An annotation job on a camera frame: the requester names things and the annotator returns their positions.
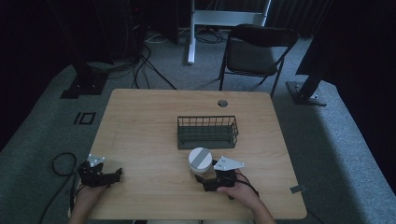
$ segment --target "chair backrest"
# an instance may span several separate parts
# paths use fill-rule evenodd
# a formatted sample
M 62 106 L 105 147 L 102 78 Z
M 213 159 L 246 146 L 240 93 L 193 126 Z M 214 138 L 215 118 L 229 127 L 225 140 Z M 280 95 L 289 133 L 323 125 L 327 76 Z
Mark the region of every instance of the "chair backrest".
M 298 40 L 298 35 L 290 29 L 269 28 L 252 24 L 240 24 L 231 30 L 228 38 L 229 41 L 232 38 L 238 38 L 248 42 L 251 45 L 262 48 L 292 48 Z

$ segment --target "chair seat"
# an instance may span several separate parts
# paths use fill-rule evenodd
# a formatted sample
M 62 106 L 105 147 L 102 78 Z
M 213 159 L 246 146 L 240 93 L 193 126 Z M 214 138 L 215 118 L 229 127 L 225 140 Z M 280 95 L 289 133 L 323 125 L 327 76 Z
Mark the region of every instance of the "chair seat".
M 230 42 L 227 67 L 233 72 L 243 71 L 265 76 L 271 76 L 277 72 L 271 49 L 258 48 L 239 40 Z

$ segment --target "wire basket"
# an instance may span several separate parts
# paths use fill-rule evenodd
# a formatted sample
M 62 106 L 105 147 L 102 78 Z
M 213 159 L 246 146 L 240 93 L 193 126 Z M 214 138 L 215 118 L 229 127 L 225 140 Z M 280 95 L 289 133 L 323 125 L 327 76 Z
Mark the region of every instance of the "wire basket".
M 177 117 L 178 149 L 234 148 L 237 135 L 235 116 Z

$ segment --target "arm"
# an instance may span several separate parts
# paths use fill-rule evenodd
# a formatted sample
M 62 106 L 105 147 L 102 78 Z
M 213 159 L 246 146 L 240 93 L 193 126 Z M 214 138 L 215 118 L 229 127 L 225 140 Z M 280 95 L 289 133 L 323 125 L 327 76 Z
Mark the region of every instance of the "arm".
M 69 224 L 83 224 L 87 220 L 91 209 L 98 202 L 100 195 L 106 186 L 91 188 L 88 186 L 80 187 L 74 205 L 73 212 L 69 218 Z
M 241 174 L 239 169 L 235 170 L 235 172 Z M 242 175 L 237 175 L 237 179 L 248 181 Z M 265 204 L 249 186 L 235 182 L 235 186 L 233 188 L 220 187 L 218 188 L 218 192 L 232 196 L 246 208 L 250 209 L 256 224 L 275 223 L 275 220 Z

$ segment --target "white paper cup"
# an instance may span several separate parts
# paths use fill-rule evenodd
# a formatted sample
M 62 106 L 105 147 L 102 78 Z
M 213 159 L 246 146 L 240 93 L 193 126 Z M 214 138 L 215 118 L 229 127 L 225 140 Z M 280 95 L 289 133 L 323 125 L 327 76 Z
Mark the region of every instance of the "white paper cup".
M 205 147 L 196 147 L 190 152 L 189 165 L 196 174 L 203 174 L 212 165 L 212 154 Z

